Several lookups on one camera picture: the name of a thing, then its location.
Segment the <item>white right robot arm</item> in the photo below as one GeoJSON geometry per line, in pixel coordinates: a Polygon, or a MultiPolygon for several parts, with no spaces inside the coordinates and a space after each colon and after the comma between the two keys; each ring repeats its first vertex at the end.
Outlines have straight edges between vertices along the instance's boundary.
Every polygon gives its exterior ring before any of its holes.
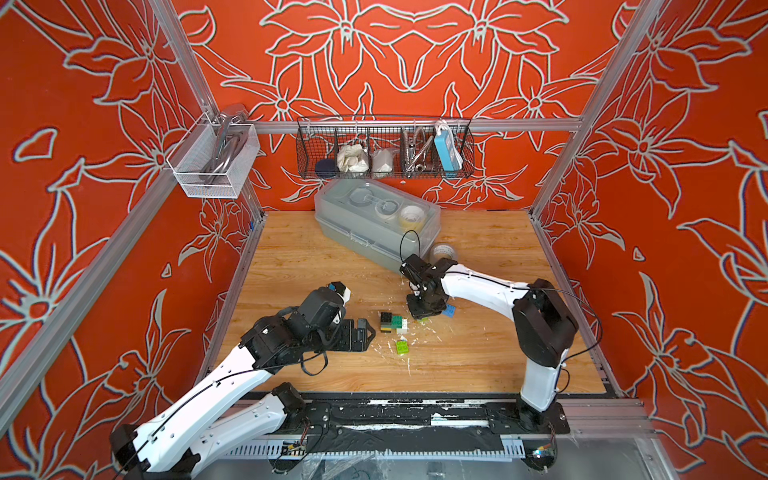
{"type": "Polygon", "coordinates": [[[510,319],[526,357],[521,401],[537,412],[553,404],[557,381],[579,325],[549,281],[512,282],[471,270],[449,258],[430,264],[416,254],[402,261],[400,273],[411,285],[406,301],[415,319],[444,313],[451,298],[470,301],[510,319]]]}

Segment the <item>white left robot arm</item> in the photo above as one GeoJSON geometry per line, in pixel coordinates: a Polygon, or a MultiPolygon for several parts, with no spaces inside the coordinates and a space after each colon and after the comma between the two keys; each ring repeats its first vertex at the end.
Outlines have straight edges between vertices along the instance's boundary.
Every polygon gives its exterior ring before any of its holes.
{"type": "Polygon", "coordinates": [[[210,463],[255,437],[299,422],[310,427],[306,403],[284,382],[257,403],[230,408],[282,368],[328,352],[364,352],[376,336],[364,319],[333,315],[331,334],[312,328],[298,337],[283,313],[263,317],[218,367],[177,402],[140,425],[124,424],[110,435],[119,474],[127,479],[192,479],[210,463]]]}

